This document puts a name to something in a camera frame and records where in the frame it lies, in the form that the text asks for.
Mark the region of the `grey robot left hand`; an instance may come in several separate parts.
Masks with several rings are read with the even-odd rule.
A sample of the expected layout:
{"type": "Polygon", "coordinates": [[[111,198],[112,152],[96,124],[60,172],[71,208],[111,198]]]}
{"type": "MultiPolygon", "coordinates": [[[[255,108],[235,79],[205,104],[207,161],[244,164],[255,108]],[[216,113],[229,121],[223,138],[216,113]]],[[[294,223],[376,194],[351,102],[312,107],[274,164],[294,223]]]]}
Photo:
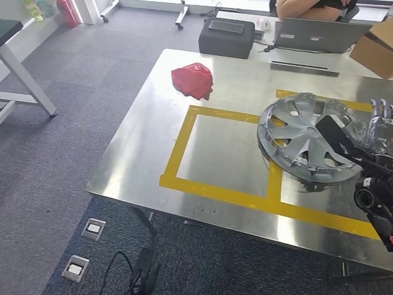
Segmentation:
{"type": "Polygon", "coordinates": [[[149,269],[145,282],[145,295],[151,295],[154,291],[158,279],[161,266],[160,262],[155,262],[149,269]]]}

